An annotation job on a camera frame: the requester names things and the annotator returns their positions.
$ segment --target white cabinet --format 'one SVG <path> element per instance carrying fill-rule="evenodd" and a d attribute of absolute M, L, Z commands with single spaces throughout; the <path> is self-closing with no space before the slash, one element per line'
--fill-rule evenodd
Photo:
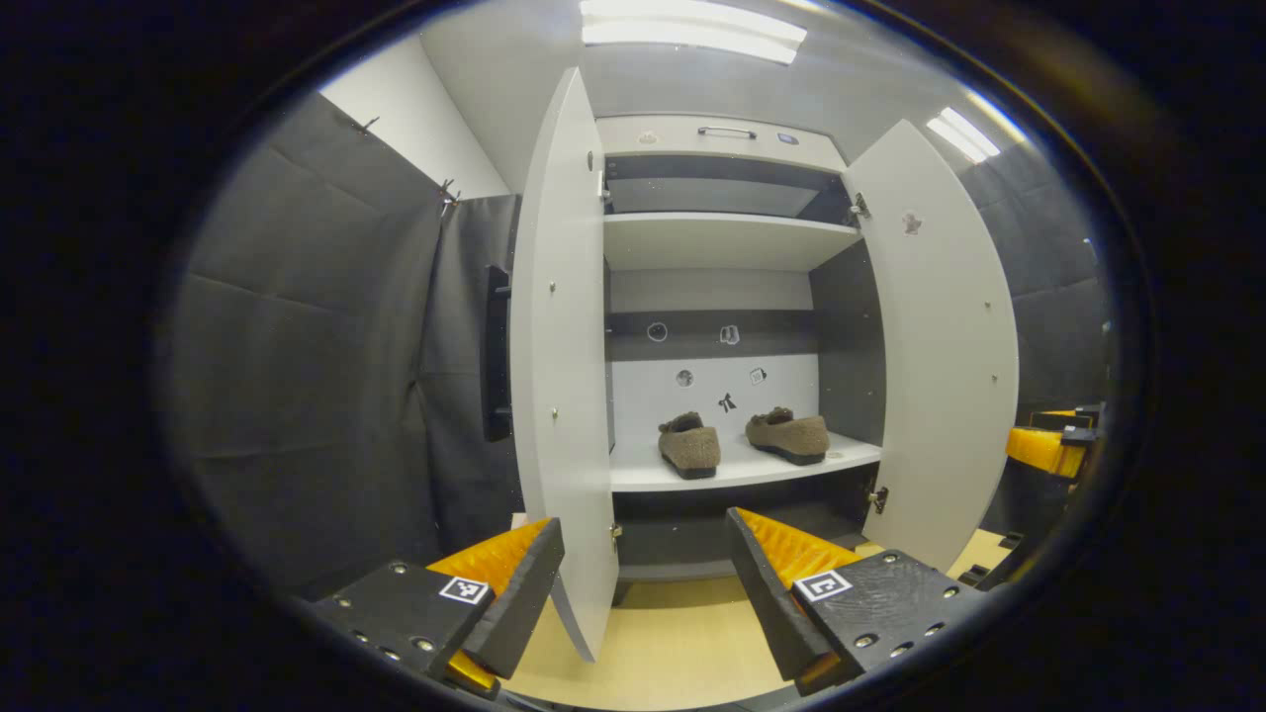
<path fill-rule="evenodd" d="M 696 170 L 694 162 L 706 165 Z M 665 166 L 687 180 L 728 180 L 727 166 L 738 166 L 743 182 L 781 180 L 813 196 L 796 204 L 801 218 L 743 214 L 743 205 L 729 213 L 610 214 L 604 171 L 637 175 Z M 846 227 L 858 193 L 868 212 L 860 227 Z M 804 299 L 803 283 L 858 241 L 868 251 L 870 294 L 877 293 L 881 312 L 874 318 L 882 321 L 886 389 L 875 390 L 886 390 L 886 398 L 866 402 L 861 393 L 856 399 L 882 413 L 882 442 L 833 432 L 822 464 L 789 465 L 751 448 L 742 426 L 774 405 L 817 414 L 819 397 L 832 384 L 819 383 L 810 332 L 833 327 L 819 318 L 824 304 Z M 615 302 L 642 305 L 615 314 L 633 326 L 613 334 L 613 342 L 638 341 L 611 369 L 610 452 L 604 255 L 618 285 Z M 728 294 L 746 295 L 734 307 L 718 296 L 724 289 L 701 286 L 725 284 L 727 274 L 739 285 Z M 770 280 L 779 289 L 741 286 L 762 274 L 782 275 Z M 653 294 L 638 295 L 639 289 Z M 656 318 L 661 307 L 663 318 L 671 314 L 685 333 L 675 332 L 676 341 L 666 342 L 672 348 L 648 356 L 653 345 L 638 319 Z M 729 345 L 733 351 L 718 347 L 715 331 L 709 332 L 713 321 L 723 319 L 747 319 L 738 324 L 744 338 Z M 799 324 L 795 347 L 760 331 L 782 322 Z M 861 530 L 948 568 L 996 486 L 1015 410 L 1014 317 L 998 255 L 966 191 L 914 127 L 901 122 L 846 167 L 828 137 L 771 124 L 681 115 L 595 120 L 575 68 L 558 84 L 533 153 L 519 218 L 509 348 L 524 500 L 530 518 L 562 521 L 566 556 L 553 598 L 577 650 L 590 660 L 601 649 L 617 579 L 633 569 L 670 578 L 732 571 L 723 549 L 709 554 L 700 546 L 720 533 L 719 518 L 713 522 L 700 512 L 752 505 L 753 493 L 766 492 L 761 488 L 782 488 L 780 505 L 789 516 L 827 530 L 830 522 L 823 517 L 834 516 L 833 500 L 860 497 L 857 522 L 823 536 L 858 541 Z M 733 409 L 730 399 L 738 403 Z M 685 410 L 704 413 L 722 436 L 722 465 L 713 479 L 680 480 L 658 459 L 656 424 Z M 866 514 L 872 485 L 889 489 L 882 514 Z M 617 546 L 610 526 L 634 500 L 655 519 L 622 519 Z M 674 521 L 679 505 L 685 507 L 680 522 Z M 668 559 L 682 554 L 685 564 L 624 561 L 622 574 L 618 551 L 633 551 L 643 531 L 660 538 L 646 540 L 641 551 Z"/>

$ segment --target white shelf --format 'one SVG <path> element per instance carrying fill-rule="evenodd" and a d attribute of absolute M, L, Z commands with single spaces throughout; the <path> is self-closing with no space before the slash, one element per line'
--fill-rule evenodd
<path fill-rule="evenodd" d="M 606 215 L 611 271 L 781 270 L 808 272 L 861 239 L 856 228 L 738 213 Z"/>
<path fill-rule="evenodd" d="M 672 466 L 660 457 L 657 443 L 615 443 L 611 451 L 611 492 L 670 492 L 685 489 L 714 489 L 723 486 L 744 486 L 808 478 L 823 473 L 834 473 L 879 462 L 880 447 L 844 437 L 830 435 L 830 448 L 827 457 L 815 465 L 793 465 L 777 455 L 761 452 L 742 435 L 720 443 L 720 465 L 717 476 L 699 480 L 684 480 Z"/>

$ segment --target ceiling light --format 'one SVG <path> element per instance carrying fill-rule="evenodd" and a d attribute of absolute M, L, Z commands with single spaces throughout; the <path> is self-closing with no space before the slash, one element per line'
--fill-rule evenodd
<path fill-rule="evenodd" d="M 711 47 L 790 65 L 804 28 L 760 13 L 699 0 L 584 0 L 585 44 L 655 43 Z"/>
<path fill-rule="evenodd" d="M 1015 143 L 1024 143 L 1025 141 L 1028 141 L 1028 137 L 1024 136 L 1024 132 L 1020 130 L 1020 128 L 1015 125 L 1010 119 L 1008 119 L 1006 114 L 998 110 L 998 106 L 990 104 L 987 99 L 971 90 L 967 91 L 967 99 L 970 99 L 971 103 L 975 104 L 977 109 L 984 111 L 986 117 L 993 119 L 995 124 L 1003 127 L 1003 130 L 1006 132 L 1006 136 L 1010 136 L 1015 141 Z"/>
<path fill-rule="evenodd" d="M 989 141 L 989 138 L 986 138 L 985 134 L 980 133 L 979 128 L 974 127 L 971 122 L 962 118 L 962 114 L 960 114 L 958 111 L 955 111 L 953 109 L 946 106 L 941 111 L 941 118 L 944 119 L 947 124 L 956 128 L 958 133 L 967 137 L 967 141 L 972 142 L 976 146 L 976 148 L 984 151 L 986 156 L 998 156 L 1000 153 L 1000 151 L 998 151 L 998 147 L 994 146 L 994 142 Z"/>
<path fill-rule="evenodd" d="M 941 119 L 941 117 L 932 117 L 928 120 L 928 128 L 937 132 L 937 136 L 953 143 L 955 148 L 962 151 L 963 156 L 967 157 L 972 163 L 982 163 L 985 158 L 985 152 L 976 147 L 975 143 L 967 141 L 967 137 L 958 133 L 957 129 L 947 124 Z"/>

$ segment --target beige floor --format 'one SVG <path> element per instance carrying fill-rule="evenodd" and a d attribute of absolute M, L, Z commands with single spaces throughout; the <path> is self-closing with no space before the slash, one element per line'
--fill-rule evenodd
<path fill-rule="evenodd" d="M 947 574 L 996 566 L 1001 536 L 977 530 Z M 871 556 L 884 547 L 857 547 Z M 541 699 L 606 709 L 682 709 L 786 687 L 737 578 L 634 584 L 611 609 L 599 661 L 576 655 L 547 603 L 514 679 L 505 688 Z"/>

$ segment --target cabinet door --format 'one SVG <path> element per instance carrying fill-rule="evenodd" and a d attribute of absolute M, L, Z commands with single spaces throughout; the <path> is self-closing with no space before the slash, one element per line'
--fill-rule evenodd
<path fill-rule="evenodd" d="M 980 213 L 936 148 L 900 122 L 843 174 L 884 324 L 887 399 L 862 532 L 946 570 L 993 498 L 1015 419 L 1015 317 Z"/>
<path fill-rule="evenodd" d="M 610 527 L 603 315 L 603 147 L 580 71 L 563 72 L 528 168 L 510 299 L 510 399 L 528 518 L 557 517 L 553 602 L 596 660 L 619 565 Z"/>

